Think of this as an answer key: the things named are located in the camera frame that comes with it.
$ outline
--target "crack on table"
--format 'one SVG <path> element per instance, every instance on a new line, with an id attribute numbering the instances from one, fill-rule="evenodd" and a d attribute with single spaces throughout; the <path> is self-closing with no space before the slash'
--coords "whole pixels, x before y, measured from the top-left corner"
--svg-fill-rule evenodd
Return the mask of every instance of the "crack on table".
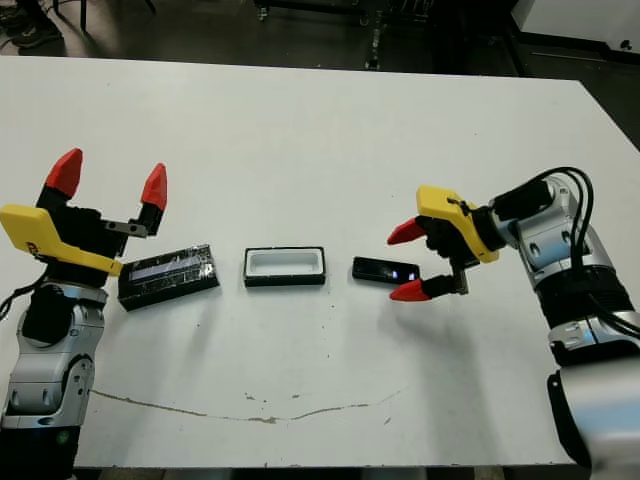
<path id="1" fill-rule="evenodd" d="M 140 400 L 133 400 L 130 397 L 120 397 L 118 395 L 113 395 L 111 393 L 101 392 L 99 390 L 92 389 L 91 391 L 93 393 L 95 393 L 96 395 L 99 395 L 99 396 L 104 397 L 104 398 L 108 398 L 110 400 L 116 400 L 118 402 L 128 403 L 130 405 L 138 405 L 140 407 L 156 408 L 158 410 L 165 410 L 167 412 L 182 413 L 184 415 L 192 415 L 192 416 L 195 416 L 195 417 L 213 418 L 213 419 L 216 419 L 216 420 L 230 420 L 230 421 L 234 421 L 234 422 L 257 422 L 257 423 L 264 423 L 264 424 L 267 424 L 267 425 L 276 425 L 278 422 L 295 422 L 297 420 L 302 420 L 303 418 L 312 417 L 314 415 L 320 415 L 320 414 L 324 414 L 324 413 L 328 413 L 328 412 L 338 412 L 340 410 L 349 410 L 349 409 L 354 409 L 354 408 L 375 407 L 375 406 L 378 406 L 378 405 L 382 405 L 385 402 L 388 402 L 389 400 L 391 400 L 396 395 L 399 395 L 400 393 L 405 391 L 407 388 L 408 387 L 401 388 L 400 390 L 397 390 L 396 392 L 392 393 L 391 395 L 387 395 L 385 398 L 383 398 L 379 402 L 375 402 L 375 403 L 351 403 L 349 405 L 343 405 L 343 406 L 340 406 L 340 407 L 319 408 L 317 410 L 312 410 L 310 412 L 306 412 L 306 413 L 303 413 L 302 415 L 297 415 L 295 417 L 273 417 L 273 416 L 271 416 L 271 417 L 247 417 L 247 418 L 229 417 L 229 416 L 226 416 L 226 415 L 225 416 L 223 416 L 223 415 L 210 415 L 208 413 L 198 412 L 196 410 L 186 410 L 186 409 L 183 409 L 183 408 L 167 407 L 166 405 L 159 405 L 157 403 L 150 403 L 150 402 L 142 402 Z"/>

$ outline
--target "chair leg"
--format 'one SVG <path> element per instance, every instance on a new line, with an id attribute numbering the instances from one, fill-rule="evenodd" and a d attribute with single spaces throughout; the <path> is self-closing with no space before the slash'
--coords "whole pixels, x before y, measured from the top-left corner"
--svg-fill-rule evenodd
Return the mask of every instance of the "chair leg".
<path id="1" fill-rule="evenodd" d="M 80 0 L 80 28 L 87 31 L 87 0 Z"/>
<path id="2" fill-rule="evenodd" d="M 147 4 L 147 6 L 149 7 L 149 10 L 151 10 L 155 14 L 156 13 L 156 6 L 153 4 L 153 2 L 151 0 L 144 0 L 144 1 Z"/>

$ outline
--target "white surface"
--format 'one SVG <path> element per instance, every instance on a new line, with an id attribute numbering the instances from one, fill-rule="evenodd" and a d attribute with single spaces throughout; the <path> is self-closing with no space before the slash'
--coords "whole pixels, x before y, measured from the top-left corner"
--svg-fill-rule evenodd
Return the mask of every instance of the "white surface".
<path id="1" fill-rule="evenodd" d="M 132 239 L 125 261 L 208 242 L 221 281 L 131 314 L 108 283 L 95 389 L 176 411 L 92 394 L 78 465 L 568 461 L 546 322 L 515 252 L 471 270 L 470 295 L 422 304 L 393 304 L 349 267 L 362 255 L 447 272 L 423 242 L 385 244 L 420 183 L 482 203 L 575 165 L 638 301 L 640 154 L 580 84 L 3 57 L 0 105 L 0 204 L 33 204 L 78 146 L 77 203 L 126 220 L 163 161 L 159 235 Z M 243 286 L 245 247 L 310 244 L 325 247 L 324 286 Z M 0 235 L 1 292 L 40 270 Z M 24 306 L 0 324 L 2 398 Z"/>
<path id="2" fill-rule="evenodd" d="M 640 31 L 638 0 L 520 0 L 512 14 L 524 32 L 608 42 L 613 49 L 621 33 L 637 38 Z"/>

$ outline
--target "shoe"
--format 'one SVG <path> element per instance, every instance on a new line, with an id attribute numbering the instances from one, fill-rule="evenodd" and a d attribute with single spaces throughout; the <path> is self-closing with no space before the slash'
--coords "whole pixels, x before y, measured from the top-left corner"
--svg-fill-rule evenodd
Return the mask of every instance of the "shoe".
<path id="1" fill-rule="evenodd" d="M 61 38 L 60 30 L 53 23 L 50 25 L 32 23 L 20 35 L 12 38 L 11 41 L 16 47 L 34 48 L 43 43 L 53 42 Z"/>
<path id="2" fill-rule="evenodd" d="M 0 7 L 0 27 L 7 31 L 24 29 L 29 24 L 29 16 L 24 8 Z"/>

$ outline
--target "black floor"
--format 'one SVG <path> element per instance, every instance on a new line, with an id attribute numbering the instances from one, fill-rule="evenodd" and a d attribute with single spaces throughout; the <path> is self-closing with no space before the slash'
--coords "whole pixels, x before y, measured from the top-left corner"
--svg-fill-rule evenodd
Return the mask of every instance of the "black floor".
<path id="1" fill-rule="evenodd" d="M 333 2 L 348 4 L 349 0 Z M 89 33 L 83 35 L 79 2 L 71 0 L 61 5 L 63 16 L 49 12 L 64 42 L 23 52 L 9 43 L 0 53 L 360 70 L 374 28 L 373 21 L 361 27 L 357 17 L 277 8 L 259 22 L 251 0 L 154 3 L 156 15 L 144 0 L 90 1 Z M 386 0 L 361 0 L 372 17 L 385 5 Z M 0 34 L 0 45 L 5 39 Z M 432 72 L 428 44 L 419 30 L 389 27 L 380 49 L 381 70 Z M 580 80 L 640 147 L 640 66 L 605 62 L 591 52 L 530 45 L 522 45 L 521 57 L 537 77 Z M 500 37 L 476 38 L 468 65 L 471 74 L 516 75 Z"/>

